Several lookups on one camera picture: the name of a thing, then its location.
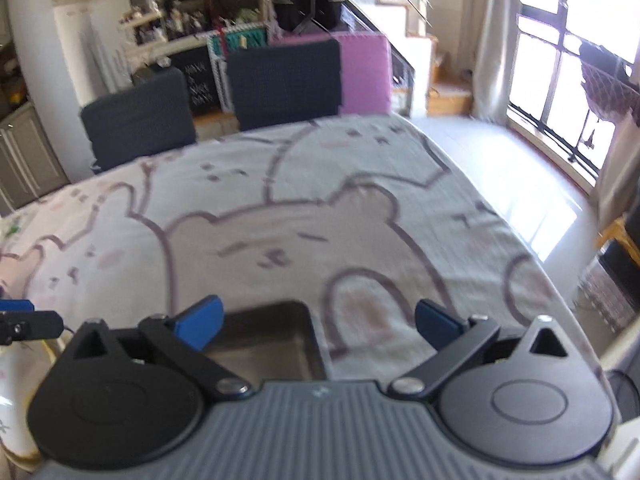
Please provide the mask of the cream bowl with handles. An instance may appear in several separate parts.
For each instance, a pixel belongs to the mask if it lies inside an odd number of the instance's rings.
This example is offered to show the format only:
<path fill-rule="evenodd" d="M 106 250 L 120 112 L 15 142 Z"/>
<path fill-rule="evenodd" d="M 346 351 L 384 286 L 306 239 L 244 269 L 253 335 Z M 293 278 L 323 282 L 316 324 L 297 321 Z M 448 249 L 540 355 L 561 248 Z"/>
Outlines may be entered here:
<path fill-rule="evenodd" d="M 14 342 L 1 348 L 1 446 L 11 463 L 32 472 L 42 461 L 27 411 L 64 349 L 61 338 Z"/>

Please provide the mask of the square steel tray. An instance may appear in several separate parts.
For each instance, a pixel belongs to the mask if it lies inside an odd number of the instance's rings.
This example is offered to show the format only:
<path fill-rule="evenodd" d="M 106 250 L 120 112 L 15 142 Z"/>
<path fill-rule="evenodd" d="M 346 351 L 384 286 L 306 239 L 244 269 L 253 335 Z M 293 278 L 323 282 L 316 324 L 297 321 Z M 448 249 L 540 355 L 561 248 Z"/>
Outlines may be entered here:
<path fill-rule="evenodd" d="M 255 388 L 266 380 L 326 379 L 312 317 L 298 301 L 227 314 L 205 354 Z"/>

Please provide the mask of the bear pattern tablecloth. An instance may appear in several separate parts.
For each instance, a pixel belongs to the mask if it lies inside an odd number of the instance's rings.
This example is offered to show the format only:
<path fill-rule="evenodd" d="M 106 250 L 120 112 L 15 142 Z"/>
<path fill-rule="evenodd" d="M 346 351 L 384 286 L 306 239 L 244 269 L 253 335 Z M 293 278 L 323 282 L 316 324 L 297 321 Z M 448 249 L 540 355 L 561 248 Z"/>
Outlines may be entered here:
<path fill-rule="evenodd" d="M 431 355 L 413 309 L 508 330 L 574 314 L 463 172 L 398 116 L 346 116 L 195 144 L 67 185 L 1 222 L 1 291 L 78 327 L 134 326 L 208 295 L 297 300 L 336 379 L 390 382 Z"/>

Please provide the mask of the left dark chair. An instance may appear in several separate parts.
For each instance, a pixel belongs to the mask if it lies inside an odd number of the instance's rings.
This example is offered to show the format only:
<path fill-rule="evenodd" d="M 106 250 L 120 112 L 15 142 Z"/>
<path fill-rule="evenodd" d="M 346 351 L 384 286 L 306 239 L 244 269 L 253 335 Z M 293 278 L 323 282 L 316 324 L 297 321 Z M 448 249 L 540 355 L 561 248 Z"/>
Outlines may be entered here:
<path fill-rule="evenodd" d="M 79 117 L 91 144 L 94 174 L 196 142 L 188 85 L 176 68 L 102 96 Z"/>

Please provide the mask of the dark chair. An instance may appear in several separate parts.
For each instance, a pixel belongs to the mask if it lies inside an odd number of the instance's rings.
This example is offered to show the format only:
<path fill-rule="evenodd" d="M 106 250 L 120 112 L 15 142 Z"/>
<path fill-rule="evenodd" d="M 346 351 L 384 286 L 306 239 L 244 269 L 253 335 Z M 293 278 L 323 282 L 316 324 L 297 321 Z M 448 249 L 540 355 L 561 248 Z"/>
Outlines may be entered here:
<path fill-rule="evenodd" d="M 240 129 L 336 116 L 343 102 L 341 68 L 335 39 L 230 54 L 227 76 Z"/>
<path fill-rule="evenodd" d="M 91 144 L 94 174 L 196 142 L 188 85 L 176 68 L 102 96 L 79 117 Z"/>

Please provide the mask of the right dark chair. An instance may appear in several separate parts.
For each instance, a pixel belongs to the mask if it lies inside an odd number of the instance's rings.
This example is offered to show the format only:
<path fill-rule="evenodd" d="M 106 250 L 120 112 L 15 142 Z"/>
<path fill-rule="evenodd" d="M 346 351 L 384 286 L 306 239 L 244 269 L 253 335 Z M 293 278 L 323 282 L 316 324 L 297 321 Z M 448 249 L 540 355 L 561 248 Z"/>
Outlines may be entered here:
<path fill-rule="evenodd" d="M 240 129 L 336 116 L 343 102 L 341 68 L 335 39 L 230 54 L 227 76 Z"/>

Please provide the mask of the hanging net basket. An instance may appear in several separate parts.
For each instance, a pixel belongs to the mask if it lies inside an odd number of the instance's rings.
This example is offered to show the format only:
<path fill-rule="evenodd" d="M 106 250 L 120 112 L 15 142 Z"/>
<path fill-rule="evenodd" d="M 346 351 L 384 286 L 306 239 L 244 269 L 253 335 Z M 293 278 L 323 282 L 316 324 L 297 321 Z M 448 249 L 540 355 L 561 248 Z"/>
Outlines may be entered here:
<path fill-rule="evenodd" d="M 579 48 L 582 88 L 597 118 L 618 124 L 639 107 L 639 85 L 631 81 L 622 58 L 582 40 Z"/>

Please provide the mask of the poizon sign box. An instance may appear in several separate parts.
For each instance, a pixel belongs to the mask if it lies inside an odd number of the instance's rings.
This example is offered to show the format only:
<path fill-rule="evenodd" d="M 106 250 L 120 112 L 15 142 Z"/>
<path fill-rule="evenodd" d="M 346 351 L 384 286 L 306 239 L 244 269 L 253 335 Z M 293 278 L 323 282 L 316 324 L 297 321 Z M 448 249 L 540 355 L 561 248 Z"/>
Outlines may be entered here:
<path fill-rule="evenodd" d="M 227 58 L 239 50 L 262 48 L 269 44 L 269 27 L 264 22 L 219 27 L 205 41 L 221 109 L 233 113 Z"/>

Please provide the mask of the pink cushion panel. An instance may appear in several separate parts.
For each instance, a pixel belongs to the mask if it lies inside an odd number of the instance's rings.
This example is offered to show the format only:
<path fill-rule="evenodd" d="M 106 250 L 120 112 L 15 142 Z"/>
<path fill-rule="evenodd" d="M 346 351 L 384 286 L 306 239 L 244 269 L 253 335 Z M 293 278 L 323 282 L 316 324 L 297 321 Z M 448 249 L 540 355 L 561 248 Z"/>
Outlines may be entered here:
<path fill-rule="evenodd" d="M 334 32 L 286 36 L 278 46 L 334 39 L 341 48 L 343 103 L 340 115 L 388 115 L 392 112 L 392 52 L 380 32 Z"/>

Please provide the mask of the shelf with bottles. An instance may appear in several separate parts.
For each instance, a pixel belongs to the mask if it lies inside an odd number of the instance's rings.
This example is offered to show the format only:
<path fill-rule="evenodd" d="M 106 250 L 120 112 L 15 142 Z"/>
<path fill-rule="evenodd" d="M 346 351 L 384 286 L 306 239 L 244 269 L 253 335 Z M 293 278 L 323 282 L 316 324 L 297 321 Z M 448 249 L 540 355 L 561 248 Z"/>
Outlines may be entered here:
<path fill-rule="evenodd" d="M 118 28 L 126 50 L 209 32 L 224 15 L 220 0 L 129 0 Z"/>

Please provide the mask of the beige curtain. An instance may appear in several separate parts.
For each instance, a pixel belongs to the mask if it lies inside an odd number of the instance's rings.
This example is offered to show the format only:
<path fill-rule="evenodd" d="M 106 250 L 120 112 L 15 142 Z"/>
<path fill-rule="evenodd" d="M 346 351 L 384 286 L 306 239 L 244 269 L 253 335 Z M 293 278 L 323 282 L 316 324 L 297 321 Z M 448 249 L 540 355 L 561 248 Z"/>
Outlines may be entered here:
<path fill-rule="evenodd" d="M 485 0 L 473 68 L 472 116 L 505 126 L 512 86 L 521 0 Z"/>

